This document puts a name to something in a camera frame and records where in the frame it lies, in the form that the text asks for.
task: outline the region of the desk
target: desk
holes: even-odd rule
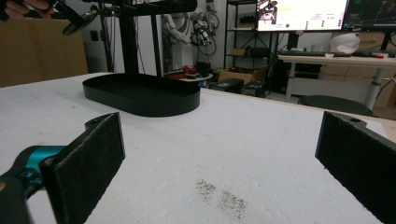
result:
[[[126,159],[87,223],[379,223],[315,158],[322,110],[202,89],[190,113],[143,118],[86,99],[82,81],[99,75],[0,89],[0,173],[120,112]],[[55,223],[45,191],[28,204]]]
[[[314,63],[314,64],[332,64],[358,67],[374,67],[376,68],[375,78],[370,84],[370,87],[365,96],[365,104],[370,109],[373,108],[375,97],[381,88],[381,80],[384,76],[384,69],[396,68],[396,59],[376,59],[376,58],[359,58],[359,57],[341,57],[341,58],[326,58],[326,57],[305,57],[305,56],[286,56],[279,55],[279,60],[285,63],[291,63],[288,89],[286,91],[286,102],[290,100],[290,96],[294,84],[295,66],[297,63]]]

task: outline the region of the black oval base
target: black oval base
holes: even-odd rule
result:
[[[143,74],[112,74],[83,81],[85,97],[143,117],[171,117],[200,104],[199,86]]]

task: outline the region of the black box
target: black box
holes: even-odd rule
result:
[[[260,81],[251,81],[241,88],[242,95],[259,96],[262,91],[262,83]]]
[[[220,82],[209,85],[210,90],[227,91],[232,93],[241,93],[241,87],[244,85],[244,80],[240,78],[229,77]]]

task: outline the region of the image on screen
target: image on screen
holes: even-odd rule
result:
[[[343,30],[396,31],[396,1],[350,0]]]
[[[341,30],[346,8],[347,0],[257,0],[257,30]]]

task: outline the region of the round stool seat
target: round stool seat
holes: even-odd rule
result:
[[[300,105],[309,105],[323,109],[336,110],[351,114],[372,116],[373,111],[366,105],[355,101],[325,95],[303,96],[299,100]]]

